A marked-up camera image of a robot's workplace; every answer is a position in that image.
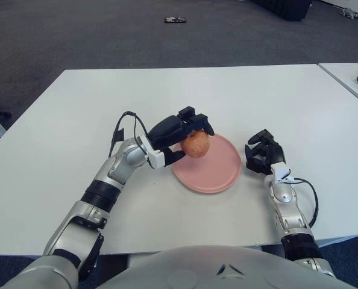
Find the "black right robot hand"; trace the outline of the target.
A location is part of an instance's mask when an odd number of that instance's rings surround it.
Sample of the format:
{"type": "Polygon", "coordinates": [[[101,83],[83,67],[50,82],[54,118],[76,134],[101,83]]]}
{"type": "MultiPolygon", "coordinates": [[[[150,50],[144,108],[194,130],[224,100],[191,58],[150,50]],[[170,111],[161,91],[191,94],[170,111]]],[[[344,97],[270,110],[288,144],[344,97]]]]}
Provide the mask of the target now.
{"type": "Polygon", "coordinates": [[[286,182],[291,173],[286,165],[283,148],[267,129],[261,130],[248,140],[245,156],[247,169],[266,176],[272,175],[276,183],[286,182]]]}

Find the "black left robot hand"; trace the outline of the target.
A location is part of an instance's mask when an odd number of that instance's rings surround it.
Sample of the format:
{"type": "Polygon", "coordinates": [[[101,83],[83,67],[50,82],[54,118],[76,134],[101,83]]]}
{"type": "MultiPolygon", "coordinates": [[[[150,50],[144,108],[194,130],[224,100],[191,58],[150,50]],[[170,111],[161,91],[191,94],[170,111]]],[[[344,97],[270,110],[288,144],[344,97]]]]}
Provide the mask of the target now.
{"type": "Polygon", "coordinates": [[[146,135],[141,135],[140,140],[146,149],[146,159],[152,168],[169,166],[186,156],[182,150],[172,151],[171,146],[181,143],[191,132],[199,130],[210,136],[215,134],[208,117],[196,114],[195,109],[188,106],[177,115],[171,115],[159,122],[146,135]]]}

